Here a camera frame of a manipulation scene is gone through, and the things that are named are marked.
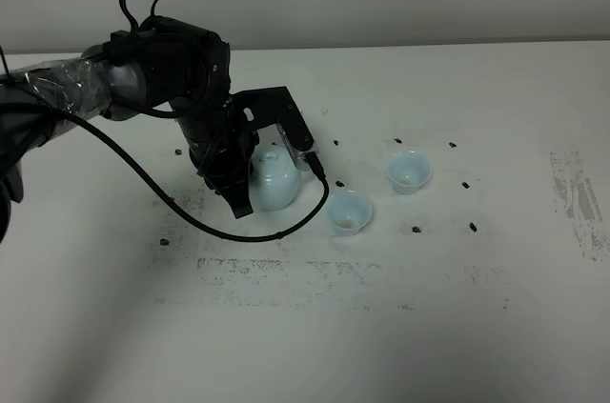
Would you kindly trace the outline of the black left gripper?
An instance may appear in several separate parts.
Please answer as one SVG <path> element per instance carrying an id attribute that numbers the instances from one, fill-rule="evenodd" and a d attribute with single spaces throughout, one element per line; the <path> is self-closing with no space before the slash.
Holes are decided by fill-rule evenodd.
<path id="1" fill-rule="evenodd" d="M 249 129 L 245 108 L 236 95 L 207 106 L 177 123 L 189 146 L 197 174 L 208 188 L 216 189 L 230 206 L 234 218 L 253 213 L 248 175 L 251 156 L 259 143 L 257 131 Z"/>

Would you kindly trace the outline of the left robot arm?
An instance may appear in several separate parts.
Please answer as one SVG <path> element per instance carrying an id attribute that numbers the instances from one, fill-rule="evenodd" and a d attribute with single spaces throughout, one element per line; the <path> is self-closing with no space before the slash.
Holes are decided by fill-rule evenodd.
<path id="1" fill-rule="evenodd" d="M 23 156 L 80 127 L 117 153 L 174 212 L 199 223 L 105 133 L 102 116 L 125 121 L 138 114 L 174 120 L 209 189 L 237 218 L 252 213 L 250 158 L 257 142 L 243 106 L 230 94 L 231 48 L 220 36 L 167 17 L 151 16 L 117 31 L 81 56 L 51 61 L 1 77 L 1 228 L 22 201 Z"/>

